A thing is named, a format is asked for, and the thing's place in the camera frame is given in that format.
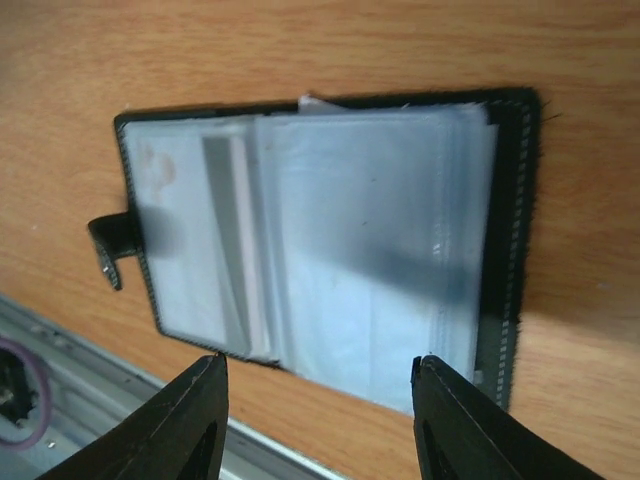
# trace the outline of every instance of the wood grain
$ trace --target wood grain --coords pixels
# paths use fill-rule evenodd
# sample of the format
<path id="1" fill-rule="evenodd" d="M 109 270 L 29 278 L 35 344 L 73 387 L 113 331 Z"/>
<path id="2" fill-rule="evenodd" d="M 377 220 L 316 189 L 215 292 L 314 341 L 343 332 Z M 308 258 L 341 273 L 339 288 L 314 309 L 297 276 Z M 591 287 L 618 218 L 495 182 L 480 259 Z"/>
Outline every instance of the wood grain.
<path id="1" fill-rule="evenodd" d="M 0 290 L 168 380 L 201 352 L 110 291 L 86 234 L 124 205 L 127 108 L 533 85 L 549 102 L 512 413 L 640 475 L 640 7 L 597 2 L 5 1 Z M 411 420 L 232 362 L 231 413 L 355 478 L 418 478 Z"/>

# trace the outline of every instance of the stitching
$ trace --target stitching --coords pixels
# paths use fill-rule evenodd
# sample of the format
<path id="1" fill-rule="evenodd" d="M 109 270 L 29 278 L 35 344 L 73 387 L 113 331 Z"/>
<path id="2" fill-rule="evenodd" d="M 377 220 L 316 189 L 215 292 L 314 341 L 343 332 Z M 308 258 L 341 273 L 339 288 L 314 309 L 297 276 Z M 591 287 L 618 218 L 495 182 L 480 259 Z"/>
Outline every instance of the stitching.
<path id="1" fill-rule="evenodd" d="M 507 366 L 507 349 L 509 342 L 509 330 L 511 327 L 511 307 L 513 305 L 513 287 L 515 280 L 516 257 L 520 243 L 520 226 L 522 224 L 522 204 L 524 202 L 524 184 L 527 179 L 527 164 L 529 149 L 529 135 L 531 133 L 531 113 L 529 106 L 521 102 L 494 101 L 490 105 L 515 105 L 520 107 L 522 115 L 522 136 L 520 138 L 520 156 L 518 158 L 518 176 L 516 178 L 516 202 L 511 227 L 511 246 L 509 248 L 509 264 L 507 267 L 507 286 L 504 308 L 502 310 L 502 332 L 500 337 L 500 356 L 498 360 L 498 381 L 496 385 L 496 403 L 503 406 L 503 390 L 505 389 L 505 371 Z"/>
<path id="2" fill-rule="evenodd" d="M 125 177 L 125 184 L 127 186 L 127 195 L 128 195 L 128 200 L 129 200 L 129 205 L 134 205 L 135 204 L 135 190 L 133 188 L 133 176 L 131 175 L 131 166 L 130 166 L 130 159 L 129 159 L 129 151 L 127 150 L 127 146 L 125 144 L 124 141 L 124 127 L 126 126 L 125 124 L 120 125 L 117 129 L 116 129 L 116 138 L 118 140 L 118 146 L 120 147 L 120 153 L 122 156 L 122 165 L 123 165 L 123 170 L 124 170 L 124 177 Z M 156 325 L 158 326 L 158 329 L 160 329 L 160 326 L 162 325 L 162 322 L 160 321 L 160 315 L 158 313 L 158 302 L 156 300 L 156 294 L 155 294 L 155 290 L 153 288 L 153 284 L 151 283 L 151 272 L 149 272 L 149 266 L 147 265 L 147 259 L 144 256 L 144 251 L 143 251 L 143 243 L 142 243 L 142 234 L 140 233 L 140 230 L 138 228 L 138 213 L 136 211 L 136 218 L 131 218 L 131 216 L 129 217 L 129 221 L 131 223 L 131 228 L 133 230 L 133 236 L 135 238 L 135 243 L 134 245 L 137 245 L 137 247 L 132 248 L 129 252 L 130 255 L 137 255 L 138 257 L 138 263 L 140 265 L 140 270 L 142 271 L 142 278 L 144 278 L 144 282 L 145 282 L 145 286 L 147 288 L 147 293 L 149 295 L 149 301 L 151 303 L 151 307 L 152 307 L 152 311 L 153 311 L 153 317 L 155 320 Z"/>

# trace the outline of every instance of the wooden surface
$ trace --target wooden surface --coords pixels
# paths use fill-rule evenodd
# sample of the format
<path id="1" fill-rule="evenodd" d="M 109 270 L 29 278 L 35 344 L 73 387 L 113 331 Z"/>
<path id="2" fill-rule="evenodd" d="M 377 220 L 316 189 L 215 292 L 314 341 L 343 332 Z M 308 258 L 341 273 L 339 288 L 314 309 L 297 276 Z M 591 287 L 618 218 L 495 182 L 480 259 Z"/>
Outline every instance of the wooden surface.
<path id="1" fill-rule="evenodd" d="M 169 380 L 201 352 L 155 333 L 135 261 L 110 291 L 85 230 L 124 205 L 117 113 L 533 85 L 562 116 L 543 128 L 512 413 L 638 478 L 637 0 L 80 3 L 0 6 L 0 291 Z M 234 416 L 330 467 L 418 478 L 409 418 L 237 362 L 230 384 Z"/>

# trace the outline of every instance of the black leather wallet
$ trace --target black leather wallet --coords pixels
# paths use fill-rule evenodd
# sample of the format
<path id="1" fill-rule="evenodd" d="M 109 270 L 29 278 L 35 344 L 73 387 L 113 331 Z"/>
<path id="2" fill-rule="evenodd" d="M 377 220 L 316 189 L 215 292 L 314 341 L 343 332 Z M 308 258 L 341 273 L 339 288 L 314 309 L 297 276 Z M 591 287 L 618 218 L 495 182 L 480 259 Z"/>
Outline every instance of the black leather wallet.
<path id="1" fill-rule="evenodd" d="M 128 209 L 89 230 L 116 290 L 138 257 L 164 335 L 399 410 L 433 353 L 507 409 L 540 110 L 499 88 L 125 112 Z"/>

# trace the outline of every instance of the wallet strap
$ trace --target wallet strap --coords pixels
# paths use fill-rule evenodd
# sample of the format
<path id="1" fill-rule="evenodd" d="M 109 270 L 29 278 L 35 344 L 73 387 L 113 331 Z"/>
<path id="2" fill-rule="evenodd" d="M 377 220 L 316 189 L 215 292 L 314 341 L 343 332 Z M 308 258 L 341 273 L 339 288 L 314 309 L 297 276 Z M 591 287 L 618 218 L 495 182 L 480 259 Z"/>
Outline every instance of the wallet strap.
<path id="1" fill-rule="evenodd" d="M 115 290 L 122 290 L 122 279 L 116 260 L 132 257 L 140 250 L 129 212 L 99 217 L 89 222 L 102 273 Z"/>

